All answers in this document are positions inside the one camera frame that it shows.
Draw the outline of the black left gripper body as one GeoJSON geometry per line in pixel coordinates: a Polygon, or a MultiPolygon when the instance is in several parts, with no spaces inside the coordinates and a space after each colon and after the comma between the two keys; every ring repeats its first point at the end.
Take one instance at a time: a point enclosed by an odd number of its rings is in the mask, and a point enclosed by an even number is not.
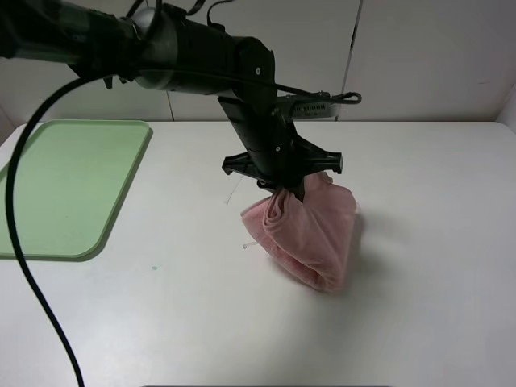
{"type": "Polygon", "coordinates": [[[340,152],[326,151],[297,133],[293,113],[297,108],[306,111],[307,99],[280,97],[264,114],[234,98],[220,97],[218,102],[245,148],[224,159],[225,174],[253,178],[262,189],[294,189],[305,176],[343,171],[340,152]]]}

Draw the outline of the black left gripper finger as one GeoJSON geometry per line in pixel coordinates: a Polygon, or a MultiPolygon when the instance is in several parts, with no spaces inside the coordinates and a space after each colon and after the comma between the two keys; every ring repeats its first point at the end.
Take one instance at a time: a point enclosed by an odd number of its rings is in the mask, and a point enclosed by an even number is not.
{"type": "Polygon", "coordinates": [[[304,201],[305,197],[305,182],[304,178],[300,177],[296,181],[294,181],[292,184],[288,186],[288,191],[294,195],[294,197],[300,201],[304,201]]]}
{"type": "Polygon", "coordinates": [[[289,195],[290,191],[283,186],[277,186],[277,187],[271,189],[271,193],[273,196],[281,196],[281,195],[285,195],[285,194],[289,195]]]}

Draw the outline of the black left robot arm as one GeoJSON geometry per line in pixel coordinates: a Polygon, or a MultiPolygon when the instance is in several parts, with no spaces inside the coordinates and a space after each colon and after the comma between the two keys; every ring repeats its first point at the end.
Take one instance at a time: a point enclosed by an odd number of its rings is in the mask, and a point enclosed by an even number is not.
{"type": "Polygon", "coordinates": [[[340,153],[298,135],[278,96],[273,52],[256,38],[191,21],[181,8],[158,2],[119,18],[63,1],[4,1],[1,55],[62,63],[86,79],[215,96],[244,146],[223,170],[262,189],[301,198],[306,176],[342,171],[340,153]]]}

